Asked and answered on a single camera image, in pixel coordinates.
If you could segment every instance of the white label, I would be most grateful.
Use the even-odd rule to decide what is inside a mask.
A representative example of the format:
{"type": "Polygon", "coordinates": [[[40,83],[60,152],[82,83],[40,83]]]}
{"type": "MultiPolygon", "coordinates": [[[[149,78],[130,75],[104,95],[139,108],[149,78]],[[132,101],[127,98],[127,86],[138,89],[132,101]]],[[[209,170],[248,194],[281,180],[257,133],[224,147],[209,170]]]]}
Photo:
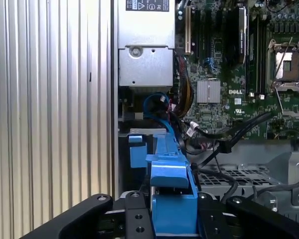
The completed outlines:
{"type": "Polygon", "coordinates": [[[137,10],[138,9],[138,0],[133,0],[132,1],[132,9],[137,10]]]}
{"type": "Polygon", "coordinates": [[[189,136],[189,137],[193,137],[193,135],[195,134],[195,131],[192,130],[191,128],[188,129],[188,131],[186,132],[186,134],[189,136]]]}
{"type": "Polygon", "coordinates": [[[176,105],[175,104],[171,104],[170,107],[171,107],[171,111],[174,111],[176,105]]]}
{"type": "Polygon", "coordinates": [[[230,95],[242,95],[242,90],[229,90],[228,92],[230,95]]]}
{"type": "Polygon", "coordinates": [[[241,98],[235,98],[235,105],[241,105],[241,98]]]}
{"type": "Polygon", "coordinates": [[[160,101],[165,102],[166,98],[165,96],[161,96],[160,101]]]}
{"type": "Polygon", "coordinates": [[[235,109],[234,113],[237,115],[241,115],[241,114],[244,114],[245,112],[242,109],[235,109]]]}

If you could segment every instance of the pci slot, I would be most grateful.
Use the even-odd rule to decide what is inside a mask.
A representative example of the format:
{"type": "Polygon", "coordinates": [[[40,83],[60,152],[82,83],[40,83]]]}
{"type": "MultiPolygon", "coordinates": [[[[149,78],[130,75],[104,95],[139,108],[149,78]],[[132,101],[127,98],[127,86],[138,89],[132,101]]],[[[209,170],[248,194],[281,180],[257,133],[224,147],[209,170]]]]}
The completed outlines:
{"type": "Polygon", "coordinates": [[[204,31],[204,38],[205,38],[205,58],[211,57],[211,37],[212,37],[212,16],[211,10],[206,11],[205,16],[205,31],[204,31]]]}
{"type": "Polygon", "coordinates": [[[191,7],[185,8],[185,54],[191,54],[191,7]]]}
{"type": "Polygon", "coordinates": [[[199,59],[199,41],[201,35],[201,28],[200,25],[200,10],[195,10],[194,19],[193,19],[193,35],[192,35],[192,45],[191,50],[194,53],[195,62],[197,63],[199,59]]]}

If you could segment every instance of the cpu socket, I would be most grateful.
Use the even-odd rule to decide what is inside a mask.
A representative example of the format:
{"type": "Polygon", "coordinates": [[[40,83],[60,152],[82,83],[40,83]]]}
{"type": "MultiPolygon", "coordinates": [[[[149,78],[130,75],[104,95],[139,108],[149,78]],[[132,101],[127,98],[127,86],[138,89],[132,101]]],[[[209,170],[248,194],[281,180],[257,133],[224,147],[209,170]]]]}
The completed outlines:
{"type": "Polygon", "coordinates": [[[299,41],[277,43],[270,41],[267,55],[267,83],[271,93],[276,92],[284,116],[299,118],[299,109],[290,109],[299,95],[299,41]]]}

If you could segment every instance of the aluminum panel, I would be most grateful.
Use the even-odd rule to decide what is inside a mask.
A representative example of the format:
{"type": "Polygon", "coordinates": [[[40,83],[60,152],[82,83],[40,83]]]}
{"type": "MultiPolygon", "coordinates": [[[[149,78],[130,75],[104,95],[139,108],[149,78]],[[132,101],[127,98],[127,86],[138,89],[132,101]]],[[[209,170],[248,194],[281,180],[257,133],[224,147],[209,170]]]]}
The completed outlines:
{"type": "Polygon", "coordinates": [[[0,0],[0,239],[112,194],[110,16],[111,1],[0,0]]]}

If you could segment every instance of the blue latch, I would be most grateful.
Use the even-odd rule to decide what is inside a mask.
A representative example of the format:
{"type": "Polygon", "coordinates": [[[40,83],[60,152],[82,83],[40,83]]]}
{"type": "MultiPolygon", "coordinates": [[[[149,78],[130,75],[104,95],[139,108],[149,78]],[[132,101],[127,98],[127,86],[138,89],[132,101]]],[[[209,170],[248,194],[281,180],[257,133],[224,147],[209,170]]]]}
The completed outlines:
{"type": "MultiPolygon", "coordinates": [[[[129,144],[142,143],[143,137],[141,135],[130,135],[129,144]]],[[[148,145],[135,145],[130,147],[131,168],[146,168],[146,155],[148,153],[148,145]]]]}
{"type": "Polygon", "coordinates": [[[150,185],[155,187],[188,188],[185,162],[152,161],[150,185]]]}

